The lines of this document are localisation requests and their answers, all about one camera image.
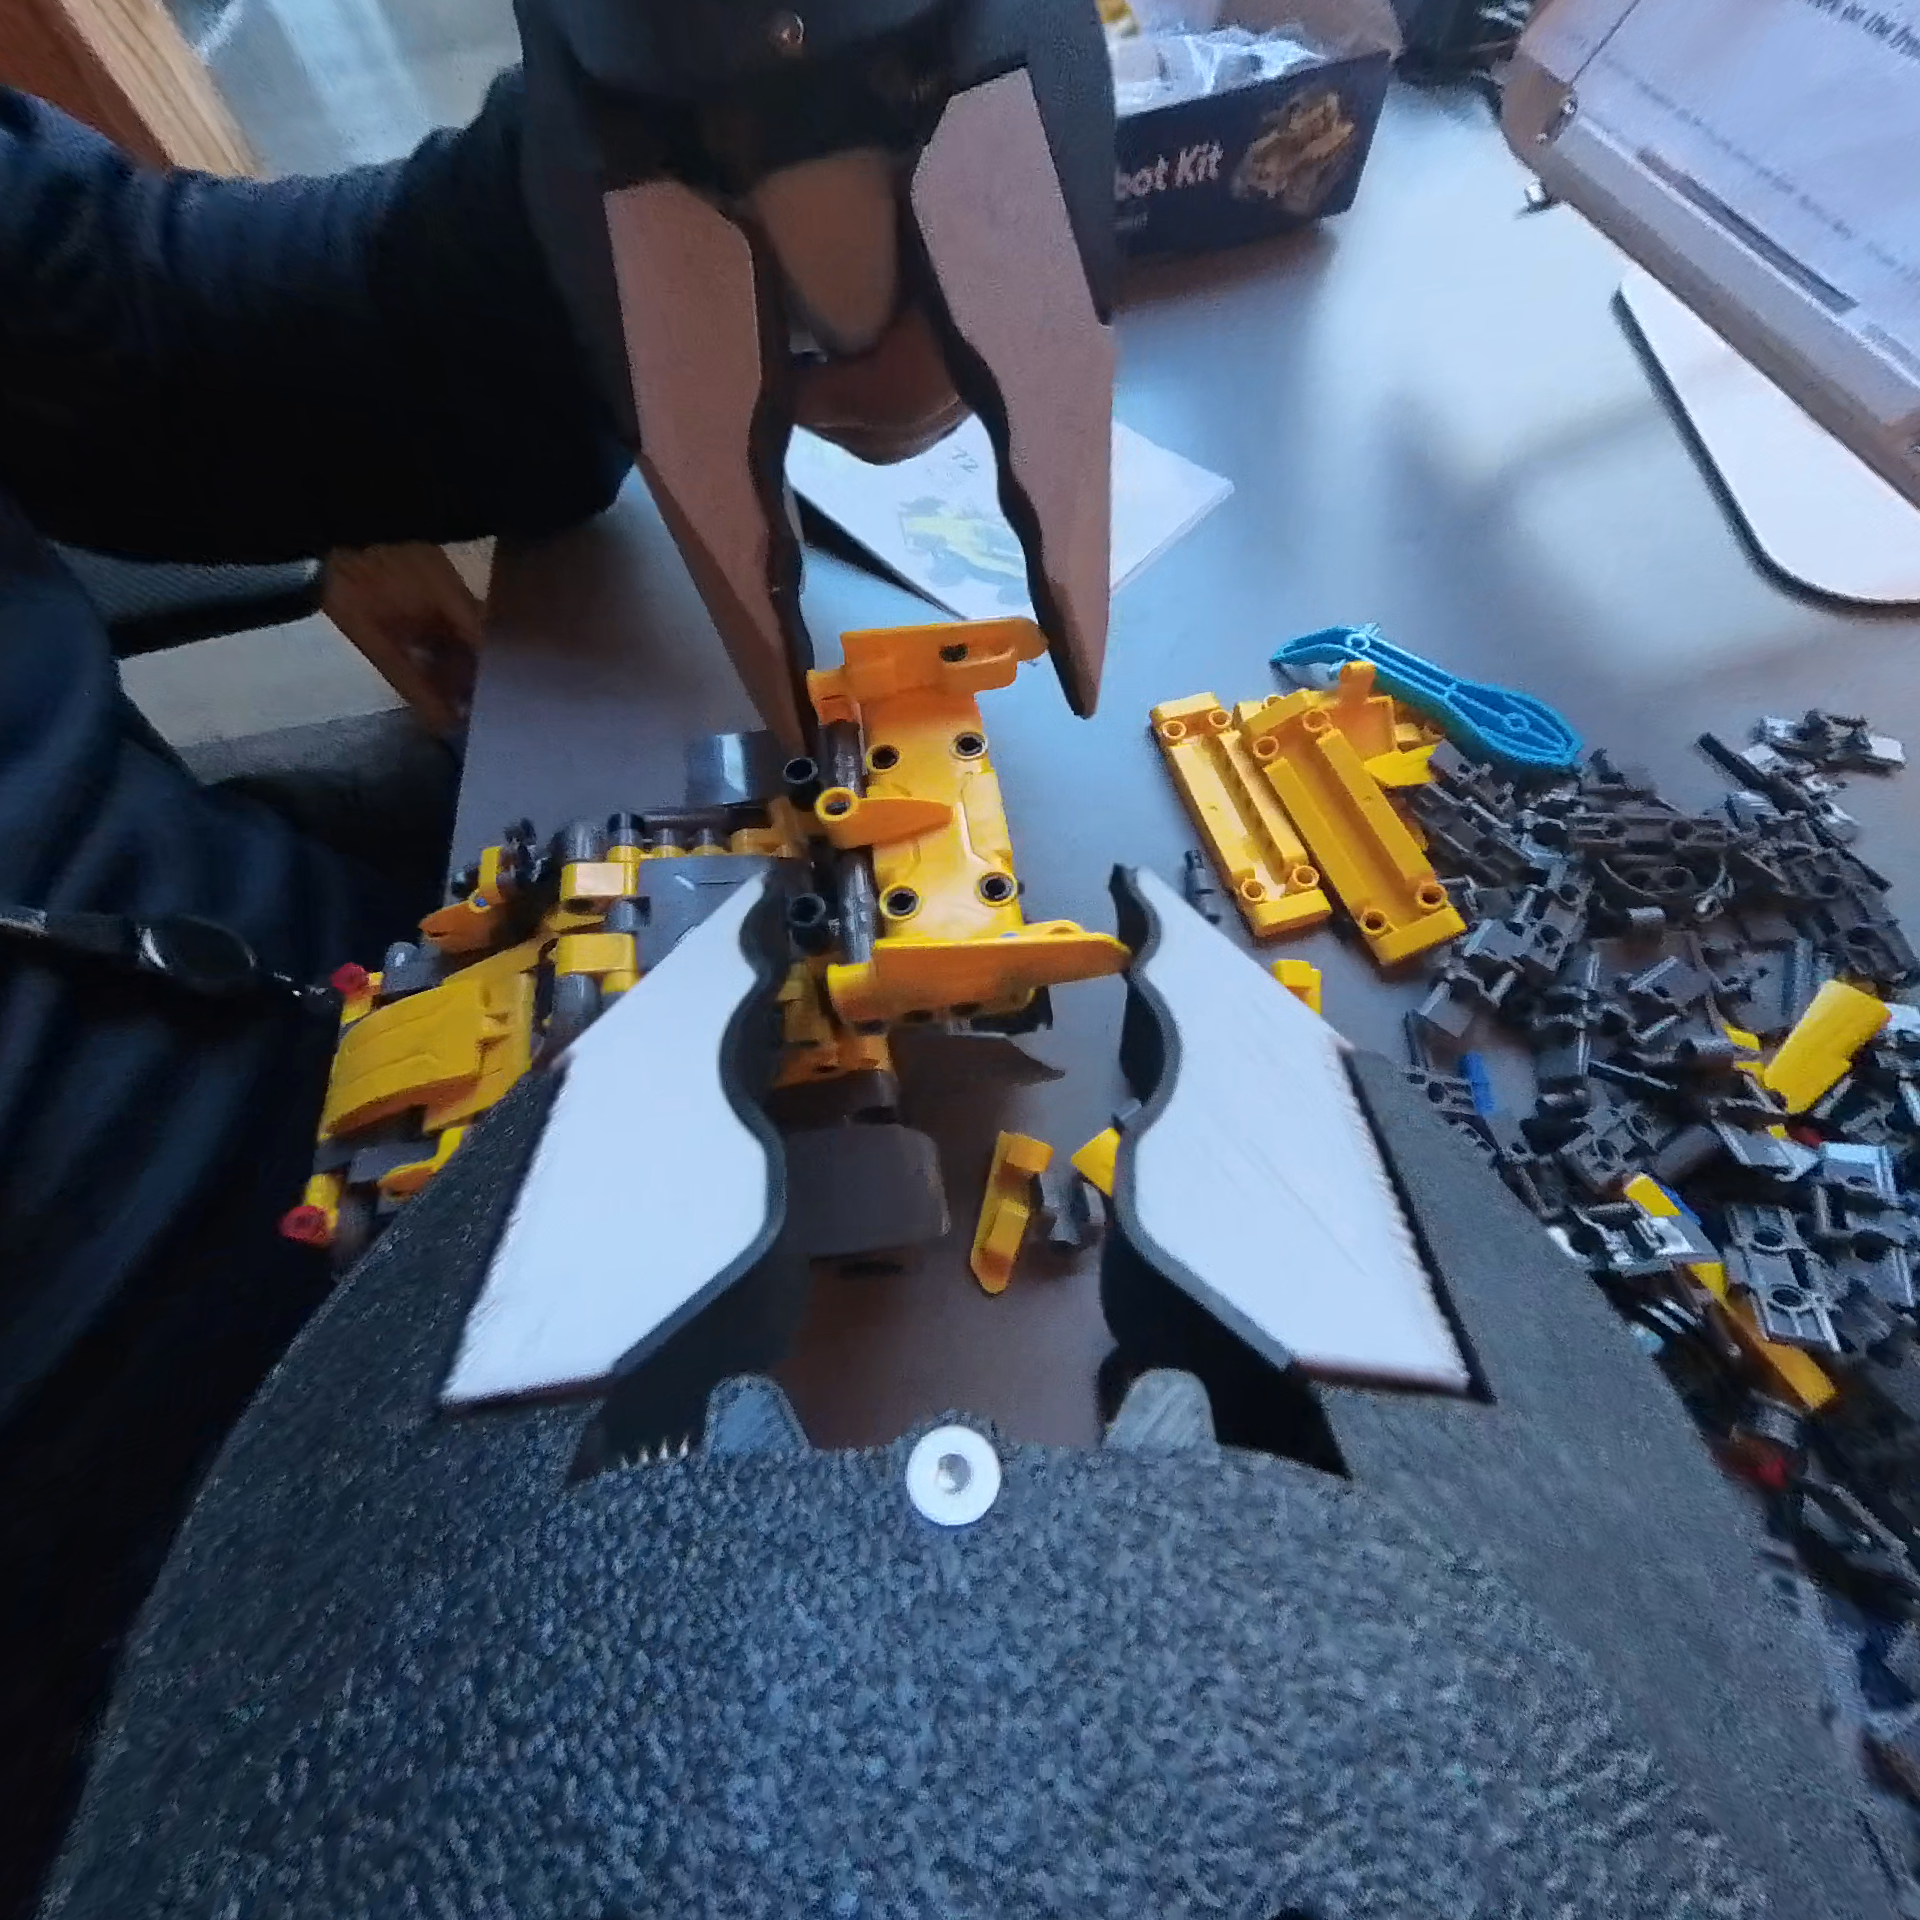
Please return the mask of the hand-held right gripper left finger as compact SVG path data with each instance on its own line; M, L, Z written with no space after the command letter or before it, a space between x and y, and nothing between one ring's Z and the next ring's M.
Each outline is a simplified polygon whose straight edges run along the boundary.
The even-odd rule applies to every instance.
M746 872L568 1044L443 1407L577 1400L653 1362L694 1392L785 1356L806 1291L766 1114L787 972L785 887Z

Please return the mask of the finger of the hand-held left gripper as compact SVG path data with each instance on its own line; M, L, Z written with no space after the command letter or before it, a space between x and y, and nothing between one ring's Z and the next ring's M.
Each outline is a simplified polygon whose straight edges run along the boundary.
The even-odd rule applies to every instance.
M1068 706L1097 711L1113 600L1116 340L1025 66L955 92L907 179L929 312L992 448Z
M749 231L678 182L606 196L641 472L758 721L806 753L785 315Z

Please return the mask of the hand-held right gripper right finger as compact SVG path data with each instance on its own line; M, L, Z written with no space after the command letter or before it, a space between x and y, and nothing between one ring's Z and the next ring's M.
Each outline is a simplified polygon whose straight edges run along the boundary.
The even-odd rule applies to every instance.
M1195 1380L1230 1449L1344 1465L1325 1394L1474 1403L1480 1377L1354 1075L1354 1048L1145 867L1128 948L1110 1392Z

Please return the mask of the yellow grey brick toy vehicle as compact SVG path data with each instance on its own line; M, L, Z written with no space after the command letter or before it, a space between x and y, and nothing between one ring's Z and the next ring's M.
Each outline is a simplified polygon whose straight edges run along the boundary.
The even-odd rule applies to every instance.
M355 1265L524 1075L554 1066L658 967L723 886L766 865L785 887L788 958L769 1118L781 1142L849 1120L906 1123L888 1038L877 1064L843 1070L830 1054L825 1075L785 1038L794 967L834 946L846 899L874 920L870 886L843 886L841 856L812 818L825 772L851 772L852 755L754 762L758 745L699 742L677 810L574 822L546 844L531 824L512 826L412 942L374 970L336 972L342 1011L315 1158L278 1238L333 1268Z

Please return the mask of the yellow holed brick assembly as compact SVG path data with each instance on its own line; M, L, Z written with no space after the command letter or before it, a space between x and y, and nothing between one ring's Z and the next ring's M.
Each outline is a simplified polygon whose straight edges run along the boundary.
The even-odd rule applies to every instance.
M874 939L851 936L792 970L785 1038L825 1075L876 1066L899 1024L1020 1019L1042 994L1124 972L1129 948L1068 920L1028 921L979 696L1046 649L1026 615L846 632L841 664L806 673L821 722L852 729L856 769L825 772L819 839L867 857Z

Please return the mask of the grey desk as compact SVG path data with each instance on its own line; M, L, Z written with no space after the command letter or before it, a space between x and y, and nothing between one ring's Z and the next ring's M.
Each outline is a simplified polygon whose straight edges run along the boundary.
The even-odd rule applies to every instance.
M1355 211L1330 233L1132 270L1120 420L1222 473L1232 494L1124 585L1093 721L1046 664L982 699L1025 904L1113 930L1116 865L1179 894L1195 835L1147 708L1274 689L1296 634L1373 620L1394 642L1538 697L1676 802L1721 792L1698 731L1760 714L1862 711L1915 755L1915 622L1817 610L1764 583L1658 400L1613 308L1624 265L1570 211L1520 218L1523 179L1484 111L1394 90ZM497 830L554 830L682 793L686 744L742 726L653 500L504 544L472 708L452 865ZM953 1179L953 1230L891 1281L817 1281L781 1372L834 1443L980 1400L1020 1436L1085 1438L1110 1354L1097 1257L1022 1268L989 1304L962 1278L997 1129L1078 1146L1124 1104L1123 983L1054 990L1032 1041L1064 1076L1017 1089L906 1048L914 1120ZM1538 1361L1496 1403L1330 1385L1334 1438L1386 1438L1387 1494L1477 1548L1537 1604L1580 1601L1578 1641L1691 1790L1741 1817L1812 1823L1859 1786L1821 1662L1832 1644L1756 1494L1713 1462L1674 1385L1584 1267L1459 1129L1411 1111L1409 1178L1489 1362Z

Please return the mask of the person's left hand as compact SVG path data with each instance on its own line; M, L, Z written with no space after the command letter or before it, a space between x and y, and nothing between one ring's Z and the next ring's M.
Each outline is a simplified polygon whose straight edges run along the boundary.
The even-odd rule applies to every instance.
M856 356L803 366L795 426L864 464L904 464L972 419L929 315L907 307Z

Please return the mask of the grey brick block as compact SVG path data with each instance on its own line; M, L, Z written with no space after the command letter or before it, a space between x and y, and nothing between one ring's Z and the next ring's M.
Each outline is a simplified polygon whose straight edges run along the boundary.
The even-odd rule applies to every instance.
M952 1230L939 1146L899 1120L785 1137L788 1234L810 1262L894 1268Z

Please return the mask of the yellow curved brick piece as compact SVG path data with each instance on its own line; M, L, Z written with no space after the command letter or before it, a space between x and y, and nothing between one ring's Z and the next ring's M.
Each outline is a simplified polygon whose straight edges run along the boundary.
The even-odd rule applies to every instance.
M1035 1137L997 1137L968 1257L974 1283L992 1298L1013 1283L1052 1159L1054 1147Z

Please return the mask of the dark blue kit box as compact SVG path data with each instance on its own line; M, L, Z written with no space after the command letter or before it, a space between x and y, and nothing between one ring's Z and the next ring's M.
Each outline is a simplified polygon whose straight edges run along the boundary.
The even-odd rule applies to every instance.
M1387 3L1102 6L1116 228L1197 256L1344 214L1401 55Z

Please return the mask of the yellow brick panel assembly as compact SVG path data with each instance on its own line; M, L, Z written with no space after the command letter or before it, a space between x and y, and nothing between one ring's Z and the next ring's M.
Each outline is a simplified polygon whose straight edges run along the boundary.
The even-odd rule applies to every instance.
M1429 785L1440 731L1371 664L1260 702L1169 699L1147 727L1216 889L1256 939L1344 916L1384 970L1398 970L1466 938L1401 801Z

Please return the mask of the pile of grey brick parts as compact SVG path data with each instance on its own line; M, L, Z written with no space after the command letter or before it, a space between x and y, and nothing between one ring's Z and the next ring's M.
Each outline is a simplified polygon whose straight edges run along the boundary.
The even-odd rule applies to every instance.
M1516 776L1437 731L1398 801L1468 934L1398 967L1409 1079L1760 1491L1915 1806L1915 942L1838 804L1905 750L1764 718L1698 742L1730 788L1684 810L1601 750Z

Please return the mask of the blue brick separator tool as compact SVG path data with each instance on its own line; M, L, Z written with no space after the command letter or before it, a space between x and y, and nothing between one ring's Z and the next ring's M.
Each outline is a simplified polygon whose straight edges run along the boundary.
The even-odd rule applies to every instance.
M1584 755L1581 737L1546 702L1505 684L1466 680L1398 647L1376 625L1330 626L1284 641L1269 658L1286 676L1371 666L1376 684L1462 753L1516 776L1569 776Z

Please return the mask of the wooden document stand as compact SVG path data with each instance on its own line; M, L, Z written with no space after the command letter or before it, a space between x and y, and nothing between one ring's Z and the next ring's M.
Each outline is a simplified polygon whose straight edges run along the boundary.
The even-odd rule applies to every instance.
M1578 111L1557 30L1630 6L1538 6L1505 81L1509 150L1626 260L1628 331L1738 530L1790 585L1861 608L1917 598L1915 328L1846 304L1691 184Z

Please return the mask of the printed instruction sheet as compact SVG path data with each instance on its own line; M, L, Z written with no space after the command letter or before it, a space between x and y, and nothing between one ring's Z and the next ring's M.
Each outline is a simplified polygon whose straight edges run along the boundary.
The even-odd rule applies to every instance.
M1649 3L1552 48L1630 154L1878 326L1915 328L1915 6Z

